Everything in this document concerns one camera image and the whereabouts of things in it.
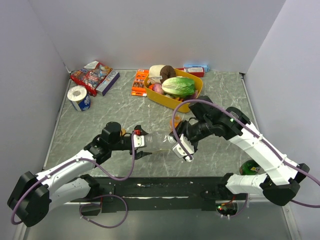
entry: lettuce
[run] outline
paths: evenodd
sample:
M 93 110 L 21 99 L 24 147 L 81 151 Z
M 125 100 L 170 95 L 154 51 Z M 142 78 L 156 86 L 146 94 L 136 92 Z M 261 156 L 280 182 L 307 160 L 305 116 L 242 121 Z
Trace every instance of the lettuce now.
M 162 83 L 162 90 L 175 97 L 185 98 L 196 91 L 195 81 L 188 77 L 171 77 Z

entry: red snack package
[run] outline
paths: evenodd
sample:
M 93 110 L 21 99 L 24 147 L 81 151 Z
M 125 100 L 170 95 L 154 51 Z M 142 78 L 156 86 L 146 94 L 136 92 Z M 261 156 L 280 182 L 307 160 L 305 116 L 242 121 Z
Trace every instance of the red snack package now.
M 83 68 L 73 71 L 70 78 L 78 85 L 84 86 L 94 97 L 96 88 L 113 69 L 98 61 L 92 61 Z

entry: white backdrop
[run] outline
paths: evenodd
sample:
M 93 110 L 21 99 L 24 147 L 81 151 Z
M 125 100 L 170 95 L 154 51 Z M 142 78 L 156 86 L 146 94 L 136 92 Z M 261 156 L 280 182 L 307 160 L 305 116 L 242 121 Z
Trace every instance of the white backdrop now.
M 285 0 L 29 0 L 69 70 L 209 64 L 246 73 Z
M 320 179 L 320 2 L 287 0 L 245 83 L 262 133 Z M 320 205 L 320 189 L 301 183 L 297 201 Z M 319 208 L 292 204 L 302 238 L 319 239 Z
M 0 22 L 0 239 L 11 240 L 8 198 L 42 170 L 68 72 L 27 1 L 1 0 Z

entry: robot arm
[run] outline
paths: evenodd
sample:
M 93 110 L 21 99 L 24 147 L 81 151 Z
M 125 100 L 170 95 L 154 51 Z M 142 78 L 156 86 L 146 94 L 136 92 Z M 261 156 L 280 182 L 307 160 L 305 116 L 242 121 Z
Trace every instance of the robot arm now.
M 198 99 L 212 103 L 207 96 L 201 96 Z M 246 128 L 240 126 L 233 118 L 207 104 L 191 103 L 189 108 L 198 122 L 193 125 L 190 125 L 188 121 L 181 122 L 176 130 L 180 135 L 185 135 L 189 144 L 195 146 L 195 150 L 198 141 L 209 135 L 223 137 L 246 152 L 265 171 L 264 174 L 254 176 L 227 173 L 224 179 L 226 180 L 225 186 L 229 191 L 233 194 L 264 195 L 269 201 L 279 206 L 286 205 L 296 196 L 300 189 L 299 183 L 306 176 L 286 166 L 284 160 L 308 173 L 310 169 L 306 164 L 297 164 L 278 151 L 263 137 L 249 118 L 235 107 L 229 107 L 226 111 L 234 119 L 242 122 Z M 282 161 L 279 160 L 271 148 L 282 157 Z
M 211 102 L 207 96 L 199 99 Z M 193 160 L 192 154 L 197 151 L 200 140 L 210 135 L 223 137 L 240 147 L 265 170 L 264 174 L 253 176 L 227 173 L 222 178 L 221 184 L 222 191 L 226 195 L 243 193 L 264 195 L 269 201 L 279 206 L 284 206 L 296 196 L 300 188 L 299 183 L 305 176 L 287 167 L 278 159 L 267 146 L 267 144 L 272 145 L 263 138 L 239 109 L 229 107 L 227 112 L 241 121 L 249 130 L 240 126 L 233 118 L 204 103 L 191 103 L 189 108 L 198 122 L 191 125 L 188 121 L 182 121 L 176 127 L 183 147 L 191 154 L 187 155 L 177 143 L 172 147 L 172 150 L 179 158 L 191 162 Z M 95 183 L 94 179 L 90 176 L 77 177 L 95 168 L 96 165 L 104 163 L 111 157 L 112 151 L 128 150 L 132 154 L 134 147 L 135 159 L 150 155 L 149 152 L 137 152 L 137 149 L 146 145 L 144 136 L 148 133 L 143 131 L 140 125 L 135 127 L 134 133 L 133 138 L 122 135 L 121 125 L 117 122 L 109 122 L 101 134 L 67 161 L 37 175 L 30 172 L 23 174 L 7 202 L 8 206 L 12 210 L 16 208 L 15 213 L 18 217 L 27 227 L 31 227 L 40 222 L 50 210 L 57 206 L 75 199 L 96 197 L 99 193 L 99 185 Z M 309 168 L 305 164 L 298 165 L 278 150 L 276 152 L 286 162 L 309 172 Z M 22 196 L 29 191 L 30 187 L 43 178 L 46 179 L 21 201 Z

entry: yellow container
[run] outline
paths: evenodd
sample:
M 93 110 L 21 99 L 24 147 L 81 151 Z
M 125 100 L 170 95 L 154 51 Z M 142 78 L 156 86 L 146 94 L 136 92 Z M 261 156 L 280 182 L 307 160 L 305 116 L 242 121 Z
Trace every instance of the yellow container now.
M 187 78 L 190 78 L 190 79 L 194 80 L 195 88 L 198 90 L 198 95 L 197 95 L 197 97 L 198 97 L 200 95 L 202 87 L 203 87 L 202 80 L 197 76 L 194 76 L 194 75 L 192 75 L 190 73 L 187 73 L 187 72 L 184 72 L 184 71 L 180 71 L 178 69 L 174 69 L 174 71 L 175 71 L 175 74 L 177 76 L 187 77 Z M 163 106 L 166 106 L 168 108 L 171 108 L 171 109 L 175 109 L 181 103 L 181 101 L 172 99 L 170 97 L 167 97 L 165 95 L 159 94 L 159 93 L 149 89 L 148 88 L 148 84 L 147 84 L 148 79 L 149 79 L 149 75 L 144 80 L 144 86 L 145 86 L 144 88 L 146 90 L 146 96 L 150 100 L 152 100 L 152 101 L 154 101 L 154 102 L 156 102 L 158 104 L 161 104 Z M 181 113 L 190 112 L 190 108 L 188 106 L 189 106 L 189 103 L 181 106 L 178 109 L 178 111 L 181 112 Z

